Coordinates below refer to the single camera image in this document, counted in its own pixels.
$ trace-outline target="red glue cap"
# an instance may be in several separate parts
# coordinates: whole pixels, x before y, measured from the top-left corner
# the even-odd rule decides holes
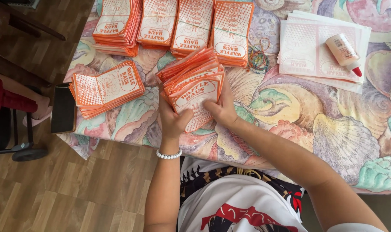
[[[352,69],[352,71],[357,75],[357,76],[362,76],[362,71],[358,67]]]

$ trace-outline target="phone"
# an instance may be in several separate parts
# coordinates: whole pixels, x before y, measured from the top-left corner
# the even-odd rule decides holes
[[[77,106],[69,90],[69,83],[55,86],[54,105],[51,113],[51,133],[61,134],[75,131]]]

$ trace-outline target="hand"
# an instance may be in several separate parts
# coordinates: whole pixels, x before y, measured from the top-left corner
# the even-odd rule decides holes
[[[234,126],[235,122],[239,119],[234,108],[234,97],[231,92],[230,83],[227,77],[224,78],[223,89],[217,103],[213,101],[205,101],[204,108],[207,109],[218,124],[230,128]]]
[[[193,118],[193,110],[186,109],[180,115],[176,114],[168,102],[159,95],[158,110],[160,112],[162,124],[162,140],[176,140],[183,133],[188,122]]]

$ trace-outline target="shell pattern tablecloth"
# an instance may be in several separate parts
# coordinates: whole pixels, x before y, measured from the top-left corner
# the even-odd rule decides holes
[[[329,163],[350,185],[363,193],[391,193],[391,0],[254,0],[249,43],[270,39],[265,74],[226,68],[234,106],[243,119],[291,140]],[[100,17],[96,0],[65,77],[98,75],[125,60],[133,60],[146,87],[144,96],[93,119],[80,113],[74,133],[60,134],[83,158],[99,139],[157,148],[161,142],[155,73],[175,62],[170,52],[140,48],[137,57],[97,52],[91,36]],[[372,28],[368,44],[363,94],[278,73],[280,20],[297,9]],[[181,148],[194,157],[240,167],[271,169],[243,140],[214,121],[182,134]],[[274,177],[289,181],[276,170]]]

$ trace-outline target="white t-shirt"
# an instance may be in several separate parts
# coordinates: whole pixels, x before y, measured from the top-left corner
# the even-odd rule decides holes
[[[293,208],[269,184],[230,175],[193,193],[182,204],[179,232],[307,232]],[[327,232],[383,232],[371,225],[339,224]]]

